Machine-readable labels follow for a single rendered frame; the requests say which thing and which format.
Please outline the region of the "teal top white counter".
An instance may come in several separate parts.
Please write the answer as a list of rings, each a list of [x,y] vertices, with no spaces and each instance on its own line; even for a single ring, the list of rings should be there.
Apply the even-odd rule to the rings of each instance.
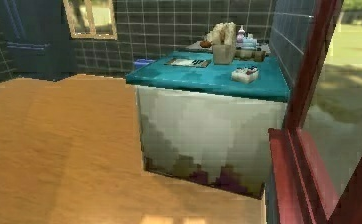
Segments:
[[[280,128],[290,95],[278,60],[237,56],[217,65],[198,44],[132,71],[144,168],[221,190],[261,198],[271,156],[268,131]],[[206,68],[166,65],[173,58],[210,60]],[[251,83],[231,79],[255,66]]]

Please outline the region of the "white tray with black utensils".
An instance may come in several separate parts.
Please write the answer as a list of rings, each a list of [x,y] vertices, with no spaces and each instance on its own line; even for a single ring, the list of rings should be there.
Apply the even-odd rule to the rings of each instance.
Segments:
[[[206,68],[210,63],[211,63],[210,60],[173,58],[173,59],[169,60],[168,62],[166,62],[166,65]]]

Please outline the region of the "small white box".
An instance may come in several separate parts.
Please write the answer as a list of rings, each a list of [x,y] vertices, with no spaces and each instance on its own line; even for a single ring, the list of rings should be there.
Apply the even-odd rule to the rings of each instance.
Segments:
[[[231,79],[241,83],[251,83],[259,76],[259,69],[255,66],[237,68],[231,73]]]

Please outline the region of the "beige container with bread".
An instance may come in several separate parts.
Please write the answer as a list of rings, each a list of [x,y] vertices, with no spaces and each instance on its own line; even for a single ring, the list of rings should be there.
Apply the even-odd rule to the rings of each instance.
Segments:
[[[235,54],[236,25],[233,22],[216,24],[212,31],[211,43],[213,60],[218,65],[229,65]]]

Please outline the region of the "pale pink bottle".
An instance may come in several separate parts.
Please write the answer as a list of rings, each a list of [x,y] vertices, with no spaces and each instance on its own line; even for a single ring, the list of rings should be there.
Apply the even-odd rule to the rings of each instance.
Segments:
[[[241,25],[240,29],[237,32],[237,37],[236,37],[236,44],[238,47],[243,45],[245,37],[246,37],[246,31],[244,30],[244,26]]]

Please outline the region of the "pale blue bottle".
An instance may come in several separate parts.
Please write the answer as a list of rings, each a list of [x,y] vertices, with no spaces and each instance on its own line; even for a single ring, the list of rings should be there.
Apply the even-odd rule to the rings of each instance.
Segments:
[[[249,33],[243,39],[243,48],[244,49],[256,49],[257,48],[257,40],[253,38],[253,35]]]

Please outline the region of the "tan framed window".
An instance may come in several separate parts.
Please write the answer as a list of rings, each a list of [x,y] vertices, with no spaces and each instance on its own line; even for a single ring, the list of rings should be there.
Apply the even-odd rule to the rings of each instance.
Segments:
[[[117,39],[112,0],[62,1],[73,39]]]

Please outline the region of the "red framed window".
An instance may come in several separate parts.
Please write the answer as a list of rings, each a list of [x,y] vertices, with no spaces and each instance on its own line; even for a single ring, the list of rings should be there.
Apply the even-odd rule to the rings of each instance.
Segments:
[[[362,0],[276,0],[284,127],[316,224],[362,224]]]

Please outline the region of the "dark blue cabinet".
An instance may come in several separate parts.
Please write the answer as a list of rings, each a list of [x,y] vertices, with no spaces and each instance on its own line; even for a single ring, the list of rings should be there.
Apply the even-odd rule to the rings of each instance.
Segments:
[[[59,81],[76,73],[63,0],[0,0],[0,27],[17,75]]]

